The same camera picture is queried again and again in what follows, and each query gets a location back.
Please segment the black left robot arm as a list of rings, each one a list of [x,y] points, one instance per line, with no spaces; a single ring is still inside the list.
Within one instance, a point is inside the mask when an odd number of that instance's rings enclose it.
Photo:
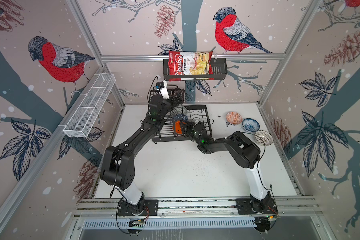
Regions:
[[[134,183],[135,157],[147,142],[159,134],[167,114],[184,103],[183,97],[184,90],[175,92],[168,99],[153,95],[139,129],[116,147],[106,148],[100,178],[120,192],[132,214],[140,214],[145,209],[144,193]]]

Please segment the orange patterned ceramic bowl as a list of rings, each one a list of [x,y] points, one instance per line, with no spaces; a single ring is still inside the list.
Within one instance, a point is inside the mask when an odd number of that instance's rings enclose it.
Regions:
[[[243,121],[242,116],[237,112],[228,112],[226,114],[226,122],[229,125],[236,126],[241,124]]]

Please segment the blue triangle patterned bowl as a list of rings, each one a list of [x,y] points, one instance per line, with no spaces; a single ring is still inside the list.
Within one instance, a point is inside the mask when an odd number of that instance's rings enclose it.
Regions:
[[[174,116],[174,121],[177,122],[177,121],[184,121],[184,122],[187,122],[188,121],[188,117],[184,114],[176,114]]]

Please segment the green patterned ceramic bowl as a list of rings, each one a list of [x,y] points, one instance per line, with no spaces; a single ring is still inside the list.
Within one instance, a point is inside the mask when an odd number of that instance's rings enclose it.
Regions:
[[[177,106],[172,110],[171,114],[172,114],[172,116],[179,115],[179,114],[186,115],[187,109],[184,108],[183,106]]]

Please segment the plain orange bowl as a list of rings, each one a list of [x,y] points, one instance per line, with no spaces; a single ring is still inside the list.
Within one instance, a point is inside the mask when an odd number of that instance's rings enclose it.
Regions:
[[[175,133],[177,135],[182,135],[182,129],[181,129],[181,121],[176,121],[174,126],[173,126],[173,130],[175,131]]]

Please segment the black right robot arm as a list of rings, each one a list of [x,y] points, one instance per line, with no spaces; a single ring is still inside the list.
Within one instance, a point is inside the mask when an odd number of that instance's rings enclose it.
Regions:
[[[278,215],[275,200],[271,194],[271,188],[267,188],[262,181],[260,171],[260,148],[240,131],[231,135],[214,139],[208,136],[202,122],[180,122],[183,136],[195,143],[203,154],[216,152],[229,152],[234,161],[243,169],[250,187],[251,209],[262,214],[269,210]]]

